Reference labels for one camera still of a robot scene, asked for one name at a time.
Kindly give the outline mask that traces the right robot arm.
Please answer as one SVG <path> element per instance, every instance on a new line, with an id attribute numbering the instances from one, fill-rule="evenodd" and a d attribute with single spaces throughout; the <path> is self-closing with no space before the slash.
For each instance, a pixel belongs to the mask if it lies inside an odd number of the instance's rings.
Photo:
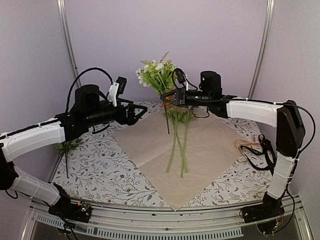
<path id="1" fill-rule="evenodd" d="M 179 83 L 181 87 L 161 94 L 160 99 L 164 102 L 176 107 L 204 106 L 221 118 L 245 119 L 276 128 L 276 162 L 272 180 L 258 208 L 262 218 L 269 218 L 278 210 L 300 154 L 307 148 L 303 145 L 306 134 L 300 114 L 303 108 L 293 100 L 269 102 L 224 95 L 221 76 L 214 71 L 202 71 L 199 86 L 193 90 L 180 68 L 175 69 L 171 76 L 173 83 Z"/>

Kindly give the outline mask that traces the peach wrapping paper sheet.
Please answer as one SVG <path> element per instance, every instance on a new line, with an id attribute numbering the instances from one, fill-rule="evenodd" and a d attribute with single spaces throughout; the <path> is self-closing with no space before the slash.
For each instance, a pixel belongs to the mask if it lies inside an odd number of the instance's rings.
<path id="1" fill-rule="evenodd" d="M 113 134 L 129 159 L 154 186 L 173 210 L 178 210 L 216 180 L 241 155 L 236 141 L 243 137 L 216 117 L 196 118 L 190 122 L 185 161 L 181 173 L 180 145 L 185 126 L 167 130 L 162 112 L 139 120 Z"/>

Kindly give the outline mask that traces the orange fake flower stem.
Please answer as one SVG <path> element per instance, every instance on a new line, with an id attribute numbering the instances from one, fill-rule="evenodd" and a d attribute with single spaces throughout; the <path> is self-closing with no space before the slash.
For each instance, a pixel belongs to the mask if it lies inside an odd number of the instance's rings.
<path id="1" fill-rule="evenodd" d="M 176 143 L 178 142 L 178 146 L 180 149 L 180 155 L 182 157 L 181 149 L 182 149 L 182 143 L 179 138 L 178 134 L 178 125 L 182 123 L 182 118 L 183 118 L 183 113 L 184 111 L 177 111 L 177 110 L 168 110 L 165 112 L 165 120 L 167 124 L 167 131 L 170 133 L 170 128 L 169 128 L 169 122 L 172 123 L 173 126 L 173 137 L 172 137 L 172 147 L 171 147 L 171 152 L 169 155 L 168 163 L 165 172 L 169 173 L 171 170 L 171 165 L 174 160 L 174 154 L 175 154 L 175 148 L 176 148 Z"/>

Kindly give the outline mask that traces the blue fake flower stem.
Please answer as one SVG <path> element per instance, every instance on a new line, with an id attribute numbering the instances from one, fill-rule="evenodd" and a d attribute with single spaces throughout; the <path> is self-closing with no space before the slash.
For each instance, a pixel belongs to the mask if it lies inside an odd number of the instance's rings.
<path id="1" fill-rule="evenodd" d="M 181 122 L 184 124 L 184 135 L 183 135 L 183 144 L 182 149 L 180 152 L 182 153 L 182 159 L 181 159 L 181 169 L 180 169 L 180 177 L 184 177 L 184 173 L 188 172 L 187 169 L 187 161 L 186 161 L 186 150 L 187 150 L 187 141 L 188 141 L 188 132 L 190 123 L 193 120 L 194 115 L 192 113 L 191 108 L 187 108 L 186 111 L 182 113 L 182 120 Z"/>

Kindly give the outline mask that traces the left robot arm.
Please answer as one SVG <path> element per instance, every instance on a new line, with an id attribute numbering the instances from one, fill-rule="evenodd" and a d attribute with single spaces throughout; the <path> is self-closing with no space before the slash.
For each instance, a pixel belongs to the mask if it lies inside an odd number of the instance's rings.
<path id="1" fill-rule="evenodd" d="M 22 193 L 55 208 L 63 217 L 74 213 L 74 205 L 66 191 L 55 183 L 46 183 L 21 170 L 14 159 L 40 148 L 78 139 L 97 125 L 111 122 L 132 126 L 147 112 L 147 107 L 122 99 L 127 79 L 110 82 L 107 93 L 96 84 L 86 84 L 74 93 L 73 106 L 63 113 L 28 127 L 0 135 L 0 189 Z"/>

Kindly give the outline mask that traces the pale lavender flower bunch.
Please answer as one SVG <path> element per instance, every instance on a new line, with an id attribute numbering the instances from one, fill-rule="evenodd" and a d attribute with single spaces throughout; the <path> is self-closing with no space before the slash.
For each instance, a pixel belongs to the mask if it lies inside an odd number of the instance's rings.
<path id="1" fill-rule="evenodd" d="M 65 170 L 66 170 L 66 177 L 69 178 L 69 170 L 68 170 L 68 154 L 70 151 L 76 150 L 83 141 L 80 138 L 64 141 L 62 143 L 57 143 L 55 145 L 55 149 L 59 152 L 61 156 L 65 158 Z"/>

